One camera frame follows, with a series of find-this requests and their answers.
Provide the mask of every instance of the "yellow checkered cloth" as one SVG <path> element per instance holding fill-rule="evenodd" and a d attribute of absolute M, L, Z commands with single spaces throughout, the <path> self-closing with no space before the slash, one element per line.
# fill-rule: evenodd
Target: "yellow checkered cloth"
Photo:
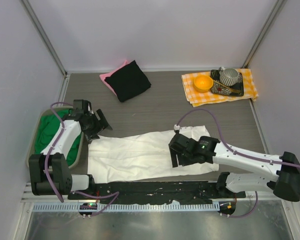
<path fill-rule="evenodd" d="M 241 99 L 252 99 L 253 101 L 257 100 L 258 92 L 254 84 L 252 73 L 250 69 L 237 69 L 238 72 L 242 73 L 243 77 L 243 87 L 244 95 L 243 96 L 224 96 L 219 94 L 214 94 L 211 91 L 207 92 L 198 92 L 195 90 L 193 82 L 194 79 L 199 75 L 208 75 L 210 72 L 198 72 L 198 73 L 189 73 L 181 76 L 182 84 L 185 92 L 185 97 L 192 104 L 193 107 L 198 107 L 204 104 L 217 104 L 223 102 L 231 102 Z"/>

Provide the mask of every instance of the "black fabric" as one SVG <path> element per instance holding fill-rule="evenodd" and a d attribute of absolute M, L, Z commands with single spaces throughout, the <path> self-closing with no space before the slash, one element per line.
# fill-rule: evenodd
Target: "black fabric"
<path fill-rule="evenodd" d="M 120 102 L 132 99 L 150 88 L 151 83 L 147 76 L 141 71 L 136 61 L 125 65 L 105 81 L 115 91 Z"/>

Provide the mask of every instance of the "laundry basket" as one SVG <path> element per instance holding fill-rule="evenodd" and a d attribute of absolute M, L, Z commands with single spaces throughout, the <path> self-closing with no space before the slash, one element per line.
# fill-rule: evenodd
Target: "laundry basket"
<path fill-rule="evenodd" d="M 71 106 L 58 106 L 58 107 L 54 107 L 53 108 L 56 112 L 58 112 L 58 111 L 61 111 L 61 110 L 65 110 L 65 109 L 72 109 L 72 107 Z M 39 120 L 38 120 L 38 122 L 37 122 L 37 124 L 36 124 L 36 126 L 35 126 L 35 132 L 34 132 L 34 134 L 33 134 L 33 137 L 32 137 L 32 140 L 31 140 L 31 146 L 30 146 L 30 148 L 29 148 L 29 150 L 28 150 L 28 153 L 27 153 L 27 155 L 26 155 L 26 165 L 29 167 L 29 158 L 30 158 L 30 156 L 32 155 L 32 154 L 35 154 L 35 142 L 36 142 L 36 139 L 37 139 L 37 134 L 38 134 L 38 130 L 39 130 L 39 126 L 40 126 L 40 124 L 41 124 L 41 117 L 43 117 L 43 116 L 48 116 L 48 115 L 52 115 L 52 114 L 54 114 L 52 111 L 51 111 L 51 109 L 49 108 L 48 110 L 46 110 L 46 111 L 44 111 L 41 115 L 40 115 L 40 117 L 39 117 Z M 71 164 L 70 166 L 69 166 L 69 169 L 72 169 L 72 168 L 74 168 L 77 164 L 78 164 L 78 162 L 79 162 L 79 158 L 80 158 L 80 154 L 81 154 L 81 149 L 82 149 L 82 144 L 83 144 L 83 141 L 84 141 L 84 133 L 82 132 L 81 133 L 81 137 L 80 137 L 80 144 L 79 144 L 79 148 L 78 148 L 78 153 L 77 153 L 77 155 L 76 155 L 76 159 L 75 159 L 75 161 L 73 162 L 73 164 Z"/>

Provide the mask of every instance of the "cup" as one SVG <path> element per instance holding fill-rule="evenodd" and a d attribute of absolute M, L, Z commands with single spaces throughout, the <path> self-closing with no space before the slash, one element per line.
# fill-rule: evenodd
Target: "cup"
<path fill-rule="evenodd" d="M 236 84 L 239 80 L 239 72 L 234 68 L 224 68 L 223 66 L 219 68 L 220 73 L 220 83 L 230 87 Z"/>

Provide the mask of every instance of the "black patterned tray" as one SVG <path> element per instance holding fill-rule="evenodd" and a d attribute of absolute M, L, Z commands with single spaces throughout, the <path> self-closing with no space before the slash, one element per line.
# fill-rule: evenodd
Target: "black patterned tray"
<path fill-rule="evenodd" d="M 220 83 L 219 70 L 211 70 L 210 77 L 213 79 L 213 86 L 210 90 L 214 94 L 236 97 L 242 97 L 245 94 L 244 80 L 241 72 L 239 72 L 238 82 L 232 86 L 225 86 Z"/>

